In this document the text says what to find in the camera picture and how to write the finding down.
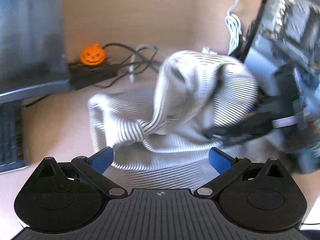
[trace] coiled white cable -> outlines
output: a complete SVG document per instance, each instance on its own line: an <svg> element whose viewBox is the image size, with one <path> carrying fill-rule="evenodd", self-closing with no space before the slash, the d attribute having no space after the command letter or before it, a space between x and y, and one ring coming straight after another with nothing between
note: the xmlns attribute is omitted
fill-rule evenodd
<svg viewBox="0 0 320 240"><path fill-rule="evenodd" d="M230 32L230 44L228 55L231 55L239 46L239 36L241 33L241 22L235 14L230 14L238 5L239 0L236 0L234 5L228 9L228 15L225 18L225 24Z"/></svg>

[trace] gray ribbed plate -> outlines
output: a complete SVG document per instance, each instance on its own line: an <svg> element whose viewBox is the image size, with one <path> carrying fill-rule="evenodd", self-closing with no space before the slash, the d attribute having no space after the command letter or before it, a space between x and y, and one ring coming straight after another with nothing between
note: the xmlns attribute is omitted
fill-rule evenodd
<svg viewBox="0 0 320 240"><path fill-rule="evenodd" d="M131 196L111 200L91 224L63 234L25 229L15 240L307 240L291 229L260 234L239 228L222 216L211 200L187 189L135 189Z"/></svg>

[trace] white and black striped fabric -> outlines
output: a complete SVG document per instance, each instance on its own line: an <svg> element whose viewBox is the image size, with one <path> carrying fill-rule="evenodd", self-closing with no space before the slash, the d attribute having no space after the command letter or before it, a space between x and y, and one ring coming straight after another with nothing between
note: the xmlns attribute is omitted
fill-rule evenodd
<svg viewBox="0 0 320 240"><path fill-rule="evenodd" d="M89 100L94 150L113 147L113 169L144 173L169 169L173 172L169 178L177 177L177 183L170 181L171 185L188 187L190 179L181 181L171 167L181 170L207 161L206 153L218 142L207 139L203 131L241 121L257 94L254 77L234 58L193 51L174 53L160 67L155 88L95 95ZM156 176L153 179L160 187ZM208 180L204 176L190 187ZM150 180L145 182L151 187Z"/></svg>

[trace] silver screw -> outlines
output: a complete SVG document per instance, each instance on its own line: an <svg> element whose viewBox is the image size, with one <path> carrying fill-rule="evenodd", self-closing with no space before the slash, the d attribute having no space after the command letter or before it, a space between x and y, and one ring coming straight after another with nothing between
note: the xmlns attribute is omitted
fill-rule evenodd
<svg viewBox="0 0 320 240"><path fill-rule="evenodd" d="M207 188L207 187L202 187L202 188L198 189L197 192L200 195L209 196L212 194L212 189Z"/></svg>
<svg viewBox="0 0 320 240"><path fill-rule="evenodd" d="M119 187L114 187L111 190L109 190L109 194L113 196L121 196L124 193L124 190Z"/></svg>

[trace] orange pumpkin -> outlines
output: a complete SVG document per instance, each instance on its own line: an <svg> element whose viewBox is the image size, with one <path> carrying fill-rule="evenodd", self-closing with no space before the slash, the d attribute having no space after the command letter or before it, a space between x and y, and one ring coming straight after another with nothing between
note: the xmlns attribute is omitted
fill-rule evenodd
<svg viewBox="0 0 320 240"><path fill-rule="evenodd" d="M106 58L106 54L99 44L93 44L91 47L85 48L80 53L80 60L83 64L89 66L99 65Z"/></svg>

